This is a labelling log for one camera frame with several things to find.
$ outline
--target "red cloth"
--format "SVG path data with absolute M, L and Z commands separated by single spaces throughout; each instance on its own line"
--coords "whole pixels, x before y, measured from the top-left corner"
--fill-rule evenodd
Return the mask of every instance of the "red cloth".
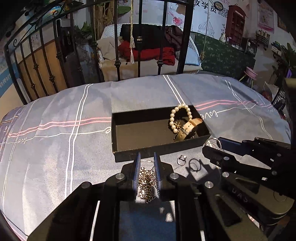
M 130 43 L 128 41 L 123 41 L 121 45 L 118 46 L 118 51 L 126 57 L 128 60 L 131 57 Z M 150 59 L 159 59 L 160 48 L 158 49 L 144 49 L 141 51 L 141 61 Z M 138 51 L 133 49 L 133 56 L 135 61 L 138 60 Z M 163 62 L 167 65 L 175 65 L 175 52 L 171 47 L 163 48 Z

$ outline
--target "open box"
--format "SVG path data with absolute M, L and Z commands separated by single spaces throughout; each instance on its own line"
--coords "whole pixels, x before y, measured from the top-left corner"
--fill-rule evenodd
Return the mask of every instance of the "open box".
M 164 107 L 112 114 L 112 151 L 115 162 L 134 160 L 137 153 L 142 158 L 169 154 L 202 146 L 210 137 L 205 123 L 198 125 L 191 139 L 174 142 L 175 134 L 169 125 L 172 109 Z M 194 106 L 189 106 L 193 118 L 201 118 Z M 181 126 L 188 121 L 185 109 L 175 114 L 181 119 Z

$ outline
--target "green floral fabric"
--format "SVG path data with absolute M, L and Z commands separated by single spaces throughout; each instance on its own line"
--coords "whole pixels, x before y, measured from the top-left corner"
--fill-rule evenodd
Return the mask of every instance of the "green floral fabric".
M 203 51 L 205 35 L 196 33 L 194 43 L 199 54 Z M 239 80 L 244 76 L 246 67 L 254 68 L 255 59 L 252 56 L 207 36 L 205 43 L 205 58 L 202 69 Z

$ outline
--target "black metal headboard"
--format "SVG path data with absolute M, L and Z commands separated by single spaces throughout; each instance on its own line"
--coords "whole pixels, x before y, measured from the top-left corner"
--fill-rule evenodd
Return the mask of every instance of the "black metal headboard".
M 184 0 L 184 1 L 177 1 L 177 0 L 169 0 L 169 1 L 164 1 L 164 0 L 158 0 L 158 1 L 163 1 L 164 2 L 164 8 L 163 8 L 163 22 L 162 22 L 162 40 L 161 40 L 161 44 L 160 44 L 160 57 L 159 60 L 157 61 L 157 65 L 158 65 L 158 75 L 160 75 L 161 73 L 161 67 L 163 66 L 163 45 L 164 45 L 164 38 L 165 38 L 165 25 L 166 25 L 166 17 L 167 17 L 167 6 L 168 6 L 168 2 L 172 2 L 172 3 L 176 3 L 176 4 L 181 4 L 184 5 L 186 7 L 185 10 L 185 20 L 184 20 L 184 29 L 183 29 L 183 35 L 182 35 L 182 45 L 181 45 L 181 49 L 180 49 L 180 55 L 179 55 L 179 60 L 178 60 L 178 67 L 177 67 L 177 72 L 176 74 L 182 74 L 183 70 L 184 70 L 184 65 L 185 65 L 185 59 L 186 59 L 186 54 L 187 54 L 187 48 L 189 45 L 189 38 L 190 38 L 190 30 L 191 30 L 191 23 L 192 23 L 192 15 L 193 15 L 193 6 L 194 6 L 194 0 Z M 20 75 L 20 79 L 22 81 L 22 84 L 25 88 L 25 91 L 27 92 L 27 95 L 30 99 L 30 101 L 33 100 L 28 88 L 32 88 L 32 90 L 34 91 L 34 94 L 36 95 L 36 98 L 39 98 L 38 92 L 35 88 L 35 83 L 33 82 L 27 64 L 26 64 L 26 59 L 24 56 L 24 51 L 23 51 L 23 43 L 28 40 L 29 41 L 29 46 L 30 46 L 30 51 L 31 51 L 31 56 L 32 56 L 32 60 L 33 60 L 33 64 L 34 64 L 34 69 L 37 73 L 38 79 L 40 81 L 41 87 L 45 93 L 46 96 L 48 96 L 48 92 L 44 86 L 44 80 L 42 80 L 42 77 L 39 73 L 38 70 L 38 63 L 36 62 L 35 59 L 35 55 L 34 55 L 34 51 L 33 51 L 33 47 L 32 47 L 32 41 L 31 41 L 31 36 L 37 32 L 39 32 L 40 34 L 40 39 L 41 39 L 41 48 L 42 48 L 42 52 L 43 52 L 43 56 L 44 56 L 44 60 L 46 63 L 46 68 L 49 74 L 49 81 L 52 83 L 55 92 L 58 92 L 58 88 L 55 82 L 55 77 L 52 74 L 52 70 L 50 68 L 50 65 L 48 63 L 48 59 L 47 59 L 47 55 L 46 55 L 46 51 L 45 51 L 45 45 L 44 45 L 44 40 L 43 40 L 43 32 L 42 32 L 42 28 L 44 28 L 46 25 L 53 23 L 53 31 L 54 31 L 54 41 L 55 41 L 55 45 L 56 45 L 56 50 L 57 50 L 57 58 L 59 60 L 60 63 L 60 67 L 62 70 L 62 74 L 64 76 L 65 82 L 67 87 L 69 88 L 69 80 L 67 79 L 67 75 L 65 72 L 65 60 L 64 60 L 64 56 L 62 54 L 62 48 L 61 48 L 61 44 L 60 44 L 60 37 L 57 34 L 57 20 L 60 19 L 63 16 L 66 15 L 70 15 L 70 29 L 71 29 L 71 36 L 72 36 L 72 44 L 73 44 L 73 49 L 74 49 L 74 56 L 75 58 L 77 58 L 77 63 L 78 63 L 78 68 L 77 71 L 81 77 L 81 84 L 85 84 L 84 78 L 83 78 L 83 74 L 82 74 L 82 68 L 80 66 L 80 61 L 78 58 L 78 54 L 77 54 L 77 48 L 76 48 L 76 43 L 75 43 L 75 37 L 74 37 L 74 21 L 73 21 L 73 12 L 78 11 L 80 9 L 83 8 L 87 8 L 87 7 L 91 7 L 93 5 L 97 5 L 97 4 L 101 4 L 101 3 L 106 3 L 109 1 L 106 0 L 97 0 L 91 3 L 87 3 L 87 4 L 83 4 L 83 5 L 78 5 L 75 6 L 72 4 L 72 1 L 65 1 L 63 2 L 63 0 L 55 0 L 54 2 L 44 6 L 42 9 L 40 9 L 38 12 L 36 12 L 30 19 L 28 19 L 12 36 L 11 38 L 7 41 L 5 47 L 4 47 L 4 53 L 5 53 L 5 59 L 9 68 L 9 73 L 11 75 L 13 84 L 17 90 L 17 93 L 20 97 L 20 99 L 22 100 L 23 104 L 27 104 L 27 101 L 21 91 L 21 88 L 17 82 L 17 78 L 16 75 L 14 73 L 13 67 L 12 67 L 12 62 L 11 62 L 11 55 L 13 55 L 14 59 L 15 59 L 15 64 L 17 66 L 17 70 L 19 72 Z M 114 33 L 115 33 L 115 43 L 118 41 L 118 33 L 117 33 L 117 4 L 118 4 L 118 0 L 114 0 Z M 50 20 L 47 20 L 45 22 L 43 22 L 43 18 L 44 16 L 51 11 L 52 8 L 56 7 L 57 10 L 55 10 L 52 13 L 52 18 Z M 138 77 L 140 77 L 141 75 L 141 60 L 140 60 L 140 55 L 141 55 L 141 40 L 142 40 L 142 36 L 141 36 L 141 26 L 142 26 L 142 7 L 143 7 L 143 0 L 139 0 L 139 36 L 137 36 L 137 38 L 135 39 L 135 41 L 137 41 L 137 44 L 140 46 L 140 49 L 138 51 Z M 92 28 L 92 44 L 91 47 L 93 48 L 93 50 L 96 49 L 96 41 L 95 41 L 95 31 L 94 31 L 94 16 L 93 16 L 93 11 L 90 11 L 90 19 L 91 19 L 91 28 Z M 17 39 L 17 37 L 19 37 L 19 34 L 26 28 L 29 26 L 29 30 L 20 38 L 20 40 Z M 17 58 L 16 58 L 16 54 L 15 51 L 16 49 L 20 48 L 21 51 L 21 55 L 22 55 L 22 60 L 23 60 L 23 64 L 24 64 L 24 68 L 26 70 L 26 74 L 28 75 L 28 79 L 29 82 L 31 84 L 31 86 L 27 86 L 24 78 L 22 76 L 21 70 L 20 70 L 20 66 L 17 62 Z M 121 80 L 120 77 L 120 65 L 121 62 L 119 60 L 119 56 L 118 56 L 118 46 L 115 45 L 115 54 L 116 54 L 116 61 L 115 61 L 115 67 L 117 68 L 117 78 L 118 81 Z M 101 70 L 99 68 L 99 62 L 98 62 L 98 56 L 97 56 L 97 52 L 94 51 L 94 61 L 95 61 L 95 68 L 96 68 L 96 73 L 98 76 L 98 82 L 101 83 L 103 82 L 103 78 Z

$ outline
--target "vase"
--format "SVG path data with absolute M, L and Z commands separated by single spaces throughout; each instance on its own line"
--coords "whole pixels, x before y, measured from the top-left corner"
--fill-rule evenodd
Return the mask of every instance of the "vase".
M 226 37 L 225 37 L 225 34 L 224 33 L 221 34 L 220 41 L 222 43 L 225 43 L 226 42 Z

